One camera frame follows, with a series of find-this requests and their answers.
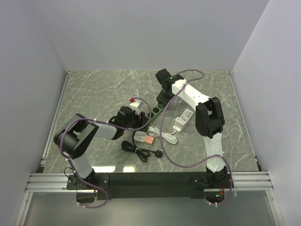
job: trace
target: white power strip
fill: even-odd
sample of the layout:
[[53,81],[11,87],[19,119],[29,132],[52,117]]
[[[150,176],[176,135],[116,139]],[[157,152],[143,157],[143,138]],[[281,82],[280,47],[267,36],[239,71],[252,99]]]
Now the white power strip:
[[176,117],[173,125],[174,130],[180,132],[192,115],[193,111],[186,109],[180,117]]

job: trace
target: white cable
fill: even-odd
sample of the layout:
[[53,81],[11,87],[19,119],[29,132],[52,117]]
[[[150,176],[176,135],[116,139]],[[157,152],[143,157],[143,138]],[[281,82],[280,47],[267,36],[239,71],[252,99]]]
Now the white cable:
[[[149,126],[148,129],[149,135],[152,137],[159,137],[160,130],[157,127],[151,127]],[[167,140],[169,143],[175,145],[178,142],[178,138],[173,136],[176,131],[173,131],[172,133],[162,133],[162,137]]]

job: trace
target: gray wall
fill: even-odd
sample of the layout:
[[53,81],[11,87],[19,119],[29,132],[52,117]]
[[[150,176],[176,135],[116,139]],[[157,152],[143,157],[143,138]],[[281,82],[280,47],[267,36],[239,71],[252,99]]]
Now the gray wall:
[[0,225],[41,160],[64,70],[26,1],[0,1]]
[[267,2],[29,0],[70,70],[231,70]]
[[301,221],[300,9],[299,0],[270,0],[233,70],[255,152],[288,226]]

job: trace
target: marble surface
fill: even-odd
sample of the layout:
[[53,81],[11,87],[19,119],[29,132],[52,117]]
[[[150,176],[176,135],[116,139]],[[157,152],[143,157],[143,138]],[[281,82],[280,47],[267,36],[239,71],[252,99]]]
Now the marble surface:
[[[155,70],[115,70],[115,71],[72,71],[69,75],[61,102],[54,134],[76,113],[87,118],[107,121],[117,114],[119,108],[129,104],[131,97],[146,99],[155,107],[156,96],[161,91]],[[224,157],[234,171],[258,171],[237,96],[228,71],[204,71],[206,77],[191,85],[207,96],[217,96],[221,100],[225,117],[222,134]],[[197,78],[196,72],[183,73],[187,80]],[[171,132],[173,121],[183,111],[191,107],[177,98],[167,111],[163,131]],[[161,117],[155,119],[152,126],[159,127]],[[203,138],[198,134],[194,117],[185,128],[177,134],[178,143],[165,142],[170,157],[182,165],[191,165],[206,157]],[[161,159],[154,155],[143,163],[134,153],[121,150],[123,140],[131,140],[132,132],[125,131],[118,140],[94,138],[86,153],[96,172],[170,172],[170,171],[205,171],[205,163],[194,168],[179,168],[171,164],[166,157]],[[141,148],[161,150],[159,139],[152,146],[138,144]],[[51,144],[45,173],[61,173],[68,163],[60,155],[58,147]]]

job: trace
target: purple cable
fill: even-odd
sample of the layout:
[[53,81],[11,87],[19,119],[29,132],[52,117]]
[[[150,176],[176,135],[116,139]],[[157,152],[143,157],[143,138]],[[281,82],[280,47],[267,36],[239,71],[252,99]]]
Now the purple cable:
[[228,199],[228,196],[230,196],[231,191],[232,191],[232,186],[233,186],[232,171],[231,171],[230,165],[228,164],[228,162],[226,161],[226,159],[225,159],[223,156],[219,155],[219,154],[214,154],[214,155],[210,155],[210,156],[204,158],[203,160],[201,160],[201,161],[199,161],[199,162],[197,162],[197,163],[195,163],[195,164],[192,164],[192,165],[190,165],[190,166],[183,166],[183,165],[180,165],[180,164],[174,162],[174,161],[168,156],[168,154],[167,154],[167,152],[166,152],[166,150],[165,150],[165,148],[164,148],[164,145],[163,145],[162,128],[163,128],[164,117],[165,117],[165,114],[166,114],[166,111],[167,111],[168,107],[169,107],[170,104],[177,98],[177,96],[179,96],[179,94],[185,89],[186,85],[187,85],[189,82],[201,80],[201,79],[203,79],[203,78],[205,77],[205,74],[204,74],[203,72],[201,72],[201,71],[199,71],[199,70],[195,70],[195,69],[184,70],[184,71],[179,72],[178,74],[181,74],[181,73],[183,73],[183,72],[190,72],[190,71],[194,71],[194,72],[201,73],[201,74],[202,74],[202,77],[201,77],[201,78],[197,78],[197,79],[191,79],[191,80],[187,81],[187,83],[183,85],[183,87],[179,90],[179,92],[177,92],[177,93],[173,96],[173,98],[171,98],[171,100],[167,103],[167,105],[166,105],[166,107],[165,107],[165,109],[164,109],[164,111],[163,111],[163,115],[162,115],[162,119],[161,119],[160,132],[159,132],[160,143],[161,143],[162,151],[163,151],[164,155],[166,156],[166,158],[167,158],[173,165],[175,165],[175,166],[177,166],[177,167],[182,167],[182,168],[191,168],[191,167],[195,167],[195,166],[197,166],[197,165],[199,165],[199,164],[201,164],[201,163],[207,161],[208,159],[211,159],[211,158],[214,158],[214,157],[220,157],[220,158],[222,158],[222,159],[224,160],[224,162],[226,163],[226,165],[227,165],[227,167],[228,167],[228,169],[229,169],[229,173],[230,173],[230,190],[229,190],[229,194],[225,197],[225,199],[224,199],[223,201],[221,201],[220,203],[217,204],[217,205],[220,205],[220,204],[224,203],[224,202]]
[[[149,109],[149,111],[150,111],[150,114],[151,114],[151,107],[150,107],[150,105],[146,102],[146,100],[144,100],[144,99],[142,99],[142,98],[140,98],[140,97],[134,97],[134,99],[142,100],[142,101],[147,105],[147,107],[148,107],[148,109]],[[77,178],[78,178],[81,182],[83,182],[84,184],[89,185],[89,186],[91,186],[91,187],[93,187],[93,188],[96,188],[97,190],[102,191],[102,192],[105,193],[105,195],[106,195],[106,200],[105,200],[102,204],[100,204],[100,205],[98,205],[98,206],[85,206],[85,205],[83,205],[83,204],[80,203],[81,206],[83,206],[83,207],[85,207],[85,208],[90,208],[90,209],[102,207],[102,206],[105,205],[105,204],[107,203],[107,201],[109,200],[109,194],[107,193],[106,190],[102,189],[101,187],[98,187],[98,186],[96,186],[96,185],[93,185],[93,184],[91,184],[91,183],[85,181],[83,178],[81,178],[81,176],[80,176],[80,175],[78,174],[78,172],[75,170],[75,167],[74,167],[74,165],[72,164],[72,162],[71,162],[69,156],[67,156],[67,155],[65,155],[65,154],[63,153],[63,142],[64,142],[64,140],[65,140],[66,134],[67,134],[67,132],[69,131],[69,129],[70,129],[75,123],[77,123],[77,122],[79,122],[79,121],[91,121],[91,122],[96,122],[96,123],[100,123],[100,124],[110,125],[110,126],[113,126],[113,127],[119,128],[119,129],[130,130],[130,131],[137,131],[137,130],[143,129],[143,128],[150,122],[150,119],[151,119],[151,118],[149,117],[149,119],[147,120],[147,122],[146,122],[143,126],[137,128],[137,129],[129,129],[129,128],[123,128],[123,127],[121,127],[121,126],[116,126],[116,125],[113,125],[113,124],[110,124],[110,123],[106,123],[106,122],[103,122],[103,121],[97,121],[97,120],[94,120],[94,119],[81,118],[81,119],[77,119],[77,120],[73,121],[73,122],[65,129],[65,132],[63,133],[63,136],[62,136],[62,139],[61,139],[61,143],[60,143],[60,153],[61,153],[61,155],[62,155],[63,157],[65,157],[66,159],[68,159],[68,162],[69,162],[71,168],[73,169],[73,171],[75,171],[75,175],[77,176]]]

